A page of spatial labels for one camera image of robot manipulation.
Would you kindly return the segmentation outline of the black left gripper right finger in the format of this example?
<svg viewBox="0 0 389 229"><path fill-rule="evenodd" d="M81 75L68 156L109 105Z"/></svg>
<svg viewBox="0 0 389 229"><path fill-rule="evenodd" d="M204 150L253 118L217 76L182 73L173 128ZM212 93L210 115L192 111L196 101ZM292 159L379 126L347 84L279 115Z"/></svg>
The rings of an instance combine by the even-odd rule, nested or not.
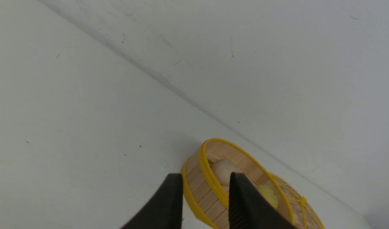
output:
<svg viewBox="0 0 389 229"><path fill-rule="evenodd" d="M231 173L229 185L231 229L294 229L251 184L243 173Z"/></svg>

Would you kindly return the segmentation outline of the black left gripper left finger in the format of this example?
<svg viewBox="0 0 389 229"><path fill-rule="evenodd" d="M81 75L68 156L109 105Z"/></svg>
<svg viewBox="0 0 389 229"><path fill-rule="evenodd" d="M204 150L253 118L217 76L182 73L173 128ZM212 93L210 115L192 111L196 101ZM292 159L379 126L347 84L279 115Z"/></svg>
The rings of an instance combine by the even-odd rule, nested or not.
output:
<svg viewBox="0 0 389 229"><path fill-rule="evenodd" d="M181 229L183 178L169 173L155 194L122 229Z"/></svg>

